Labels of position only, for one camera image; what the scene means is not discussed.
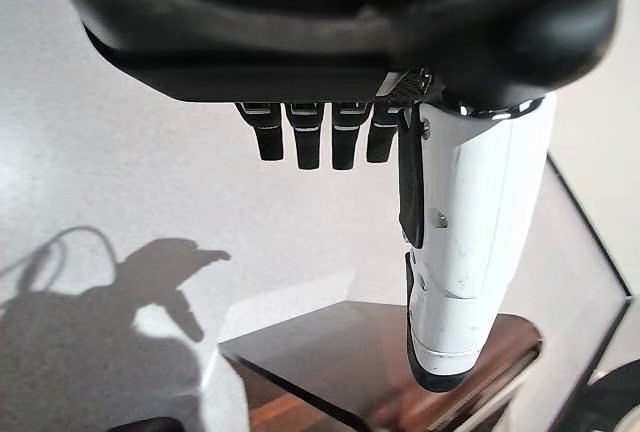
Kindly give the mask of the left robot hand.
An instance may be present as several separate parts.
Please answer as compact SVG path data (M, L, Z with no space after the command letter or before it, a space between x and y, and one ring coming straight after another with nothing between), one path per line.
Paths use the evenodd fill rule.
M261 157L332 165L398 150L410 250L407 353L415 380L457 388L517 268L551 135L554 92L593 70L620 0L71 0L117 69L185 102L233 103Z

